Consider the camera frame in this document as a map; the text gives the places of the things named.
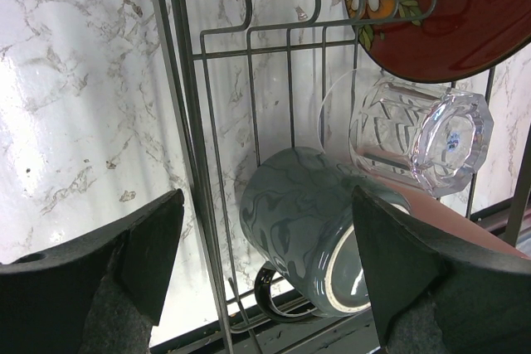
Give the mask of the red floral plate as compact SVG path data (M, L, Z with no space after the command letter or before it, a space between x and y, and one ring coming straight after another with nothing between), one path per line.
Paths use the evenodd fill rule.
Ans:
M460 80L530 43L530 0L343 0L358 42L406 80Z

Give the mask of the black wire dish rack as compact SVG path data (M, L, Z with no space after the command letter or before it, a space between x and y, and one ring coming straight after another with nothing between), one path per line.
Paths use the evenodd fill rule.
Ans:
M358 42L343 0L153 0L202 252L225 353L232 336L273 322L254 281L264 257L245 238L240 199L256 169L287 148L320 149L317 113L353 69L382 70ZM437 197L485 225L529 213L530 43L469 77L441 83L485 97L487 158L462 191Z

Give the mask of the clear glass tumbler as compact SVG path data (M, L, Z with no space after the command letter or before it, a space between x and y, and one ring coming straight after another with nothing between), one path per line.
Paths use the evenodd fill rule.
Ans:
M433 197L471 183L493 129L481 94L369 69L350 70L328 88L316 123L322 151Z

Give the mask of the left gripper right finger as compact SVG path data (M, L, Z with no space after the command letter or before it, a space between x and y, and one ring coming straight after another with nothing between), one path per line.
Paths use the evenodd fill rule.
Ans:
M528 353L530 261L399 211L361 187L353 226L386 353Z

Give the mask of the pink plastic cup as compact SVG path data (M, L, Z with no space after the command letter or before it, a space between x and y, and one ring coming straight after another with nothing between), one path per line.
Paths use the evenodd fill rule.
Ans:
M523 252L492 235L473 221L464 218L428 194L398 185L382 177L377 177L377 180L403 195L409 203L411 214L418 220L486 249L530 260Z

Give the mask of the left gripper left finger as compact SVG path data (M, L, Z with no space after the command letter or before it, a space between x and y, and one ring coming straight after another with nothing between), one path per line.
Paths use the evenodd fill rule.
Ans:
M147 353L183 228L184 195L1 267L3 353Z

